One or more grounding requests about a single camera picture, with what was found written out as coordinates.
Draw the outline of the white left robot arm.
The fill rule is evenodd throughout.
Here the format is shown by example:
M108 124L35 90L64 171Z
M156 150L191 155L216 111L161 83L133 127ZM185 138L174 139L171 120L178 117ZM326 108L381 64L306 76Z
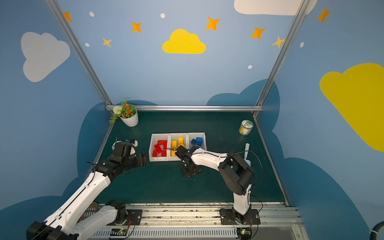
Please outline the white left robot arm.
M117 201L106 203L99 211L81 221L80 218L97 196L123 171L144 167L148 155L137 152L138 141L118 141L109 159L93 167L84 183L53 214L42 223L32 223L26 232L28 240L86 240L109 225L130 225L126 205Z

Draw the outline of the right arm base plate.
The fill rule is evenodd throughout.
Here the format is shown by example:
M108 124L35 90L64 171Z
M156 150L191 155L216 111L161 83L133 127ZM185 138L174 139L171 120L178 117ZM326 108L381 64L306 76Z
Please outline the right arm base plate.
M244 215L234 209L220 209L219 214L222 225L259 225L261 223L257 209L249 209Z

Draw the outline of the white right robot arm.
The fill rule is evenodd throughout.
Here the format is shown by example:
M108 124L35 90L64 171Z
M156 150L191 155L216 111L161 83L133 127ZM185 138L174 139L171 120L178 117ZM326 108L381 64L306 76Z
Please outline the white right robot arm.
M191 178L202 172L201 166L218 171L226 186L234 194L233 210L245 216L251 209L250 193L255 172L253 168L236 152L219 154L196 146L186 149L179 146L176 156L183 162L184 178Z

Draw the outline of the yellow brick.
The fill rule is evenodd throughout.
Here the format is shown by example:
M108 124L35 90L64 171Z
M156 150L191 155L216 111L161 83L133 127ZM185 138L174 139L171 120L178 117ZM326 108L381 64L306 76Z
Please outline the yellow brick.
M172 147L172 149L176 149L177 148L177 141L172 141L171 147Z

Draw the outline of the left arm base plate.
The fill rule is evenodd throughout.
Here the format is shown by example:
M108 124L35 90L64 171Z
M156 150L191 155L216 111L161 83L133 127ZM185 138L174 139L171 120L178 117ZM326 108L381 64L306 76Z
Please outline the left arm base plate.
M127 226L134 225L138 226L141 224L143 210L118 210L117 218L113 222L116 226Z

